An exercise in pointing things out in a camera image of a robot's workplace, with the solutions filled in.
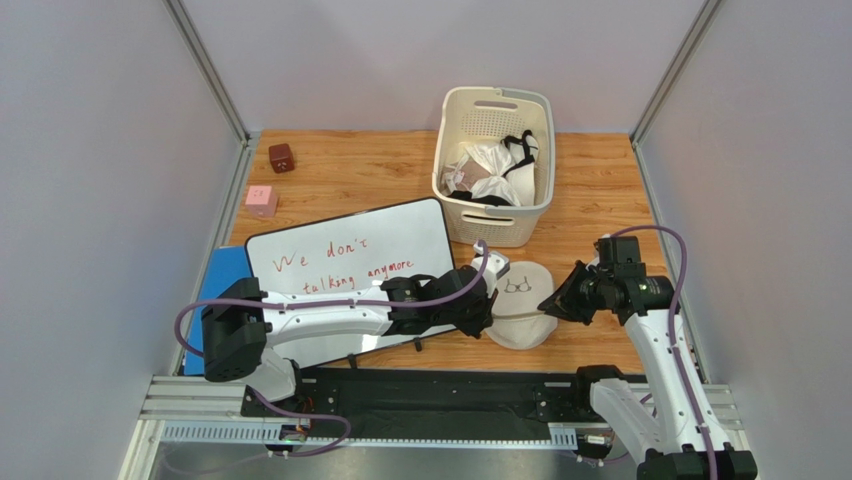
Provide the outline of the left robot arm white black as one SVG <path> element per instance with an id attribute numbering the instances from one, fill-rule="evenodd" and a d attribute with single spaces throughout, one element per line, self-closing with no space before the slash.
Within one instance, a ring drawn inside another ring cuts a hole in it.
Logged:
<path id="1" fill-rule="evenodd" d="M 256 277 L 235 281 L 201 313 L 203 376 L 243 381 L 270 401 L 296 394 L 297 361 L 275 346 L 339 334 L 420 336 L 452 326 L 479 338 L 493 323 L 498 283 L 508 267 L 484 258 L 434 277 L 395 277 L 362 290 L 319 295 L 264 291 Z"/>

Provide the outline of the white mesh laundry bag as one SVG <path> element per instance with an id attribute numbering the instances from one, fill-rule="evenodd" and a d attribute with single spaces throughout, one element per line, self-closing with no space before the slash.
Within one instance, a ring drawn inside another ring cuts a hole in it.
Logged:
<path id="1" fill-rule="evenodd" d="M 555 291 L 553 276 L 541 264 L 520 261 L 498 283 L 492 309 L 493 324 L 484 330 L 498 345 L 511 350 L 530 350 L 542 344 L 559 320 L 538 309 Z"/>

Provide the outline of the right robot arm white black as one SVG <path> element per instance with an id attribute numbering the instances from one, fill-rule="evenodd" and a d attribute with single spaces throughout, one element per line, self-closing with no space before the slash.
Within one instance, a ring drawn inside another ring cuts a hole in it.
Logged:
<path id="1" fill-rule="evenodd" d="M 578 369 L 580 401 L 609 424 L 639 479 L 757 478 L 753 454 L 731 443 L 691 361 L 679 313 L 682 282 L 648 275 L 634 236 L 603 237 L 595 250 L 596 262 L 577 262 L 538 308 L 583 324 L 599 311 L 613 313 L 638 352 L 654 409 L 606 365 Z"/>

